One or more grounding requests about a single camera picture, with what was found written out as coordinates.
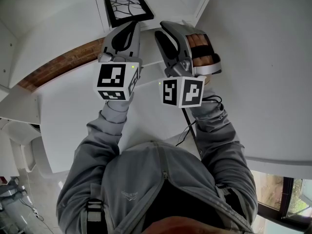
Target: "black picture frame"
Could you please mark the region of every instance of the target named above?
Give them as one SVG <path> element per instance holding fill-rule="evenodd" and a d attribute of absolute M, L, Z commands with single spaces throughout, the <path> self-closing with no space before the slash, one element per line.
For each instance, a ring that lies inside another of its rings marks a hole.
<path fill-rule="evenodd" d="M 112 28 L 118 27 L 129 21 L 145 21 L 145 20 L 154 19 L 154 14 L 152 13 L 151 9 L 147 6 L 146 2 L 144 0 L 139 0 L 139 2 L 140 2 L 140 5 L 142 6 L 142 9 L 146 12 L 145 14 L 116 19 L 112 5 L 111 5 L 111 0 L 105 0 L 106 10 L 107 10 Z"/>

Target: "logo on hoodie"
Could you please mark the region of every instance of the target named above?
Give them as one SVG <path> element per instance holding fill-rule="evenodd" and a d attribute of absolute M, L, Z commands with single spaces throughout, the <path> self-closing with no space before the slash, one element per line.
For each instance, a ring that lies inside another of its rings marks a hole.
<path fill-rule="evenodd" d="M 135 200 L 137 198 L 137 192 L 136 193 L 127 193 L 127 192 L 121 191 L 121 194 L 123 195 L 123 197 L 125 197 L 129 201 Z"/>

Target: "cable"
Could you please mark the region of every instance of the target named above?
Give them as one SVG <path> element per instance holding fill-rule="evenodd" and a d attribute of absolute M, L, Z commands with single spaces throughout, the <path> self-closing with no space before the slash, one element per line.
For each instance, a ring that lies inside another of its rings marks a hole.
<path fill-rule="evenodd" d="M 204 101 L 204 102 L 217 102 L 218 104 L 221 104 L 222 98 L 220 96 L 209 96 L 209 97 L 203 98 L 202 101 Z"/>
<path fill-rule="evenodd" d="M 13 224 L 11 224 L 10 228 L 8 229 L 8 233 L 10 233 L 10 229 L 12 228 L 12 226 L 14 226 Z"/>
<path fill-rule="evenodd" d="M 52 233 L 52 234 L 54 234 L 53 233 L 53 231 L 51 231 L 51 229 L 49 228 L 49 226 L 47 226 L 47 224 L 43 221 L 43 220 L 41 220 L 40 218 L 38 218 L 42 223 L 44 223 L 45 224 L 45 226 L 49 229 L 49 231 Z"/>
<path fill-rule="evenodd" d="M 23 205 L 29 207 L 29 208 L 32 210 L 32 212 L 35 214 L 36 218 L 39 219 L 42 223 L 44 223 L 44 225 L 49 229 L 49 231 L 50 231 L 52 234 L 54 234 L 53 231 L 49 228 L 49 226 L 47 226 L 47 224 L 44 222 L 43 216 L 40 216 L 39 214 L 36 214 L 36 213 L 35 213 L 35 210 L 34 210 L 35 208 L 32 208 L 31 206 L 29 206 L 28 204 L 26 204 L 26 203 L 25 203 L 23 200 L 21 200 L 21 199 L 20 199 L 20 202 L 21 202 Z"/>
<path fill-rule="evenodd" d="M 178 146 L 178 145 L 181 144 L 183 141 L 185 141 L 186 135 L 190 132 L 190 130 L 191 130 L 190 128 L 191 128 L 191 126 L 193 126 L 193 125 L 195 124 L 195 122 L 196 122 L 196 120 L 195 120 L 193 123 L 191 123 L 190 125 L 188 125 L 188 126 L 183 130 L 183 132 L 182 132 L 181 135 L 179 136 L 179 139 L 178 139 L 178 141 L 177 141 L 177 145 L 175 145 L 175 146 Z M 185 132 L 185 130 L 186 130 L 187 128 L 189 128 L 189 130 L 187 131 L 186 135 L 184 136 L 184 139 L 183 139 L 181 142 L 179 142 L 181 136 L 183 135 L 183 133 Z"/>

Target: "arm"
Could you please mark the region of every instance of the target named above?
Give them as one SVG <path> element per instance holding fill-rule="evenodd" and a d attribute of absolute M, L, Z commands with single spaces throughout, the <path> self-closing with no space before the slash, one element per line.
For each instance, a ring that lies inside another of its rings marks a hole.
<path fill-rule="evenodd" d="M 203 35 L 187 38 L 190 47 L 208 45 Z M 194 66 L 212 63 L 210 56 L 193 59 Z M 215 95 L 209 84 L 210 77 L 206 78 L 203 98 Z M 214 176 L 216 184 L 224 184 L 235 190 L 245 218 L 251 224 L 258 207 L 254 177 L 244 158 L 244 146 L 228 120 L 227 112 L 217 102 L 202 102 L 200 107 L 191 108 L 191 111 L 197 120 L 196 142 L 203 152 L 202 163 Z"/>
<path fill-rule="evenodd" d="M 75 151 L 73 165 L 57 202 L 58 224 L 65 234 L 81 233 L 91 185 L 101 185 L 106 165 L 119 155 L 118 142 L 130 101 L 109 101 L 96 120 L 87 124 L 88 136 Z"/>

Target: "window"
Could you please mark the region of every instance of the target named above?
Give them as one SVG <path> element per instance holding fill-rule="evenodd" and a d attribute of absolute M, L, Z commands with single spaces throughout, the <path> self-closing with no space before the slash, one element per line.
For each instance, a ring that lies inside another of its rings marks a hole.
<path fill-rule="evenodd" d="M 300 196 L 302 181 L 302 179 L 295 179 L 293 181 L 292 197 L 287 217 L 292 217 L 293 215 L 312 217 L 312 208 L 306 202 L 302 201 Z"/>
<path fill-rule="evenodd" d="M 312 180 L 252 171 L 258 215 L 284 227 L 304 232 L 312 222 Z"/>
<path fill-rule="evenodd" d="M 253 232 L 257 234 L 302 234 L 303 232 L 291 230 L 282 225 L 269 221 L 259 215 L 254 220 Z"/>
<path fill-rule="evenodd" d="M 258 201 L 279 210 L 282 200 L 284 178 L 276 175 L 252 171 L 257 186 Z"/>

